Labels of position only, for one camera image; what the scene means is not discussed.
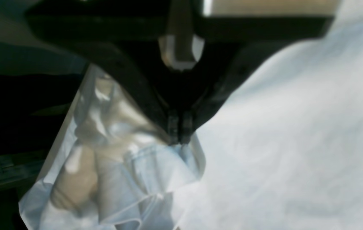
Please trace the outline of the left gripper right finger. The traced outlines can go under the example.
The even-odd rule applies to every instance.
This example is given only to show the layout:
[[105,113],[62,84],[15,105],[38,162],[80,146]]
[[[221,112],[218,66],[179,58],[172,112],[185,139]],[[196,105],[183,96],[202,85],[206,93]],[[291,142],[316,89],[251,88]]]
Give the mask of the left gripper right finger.
[[211,119],[270,56],[304,39],[321,38],[334,0],[191,0],[193,33],[204,41],[189,73],[204,89],[180,112],[180,143]]

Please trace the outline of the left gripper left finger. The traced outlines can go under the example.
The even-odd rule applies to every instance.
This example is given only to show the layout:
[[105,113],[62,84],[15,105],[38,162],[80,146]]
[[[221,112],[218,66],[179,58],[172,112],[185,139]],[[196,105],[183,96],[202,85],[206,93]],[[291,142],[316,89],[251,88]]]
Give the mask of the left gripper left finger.
[[41,41],[77,54],[114,78],[141,111],[179,144],[179,115],[158,97],[152,77],[168,73],[158,38],[169,0],[41,0],[25,12]]

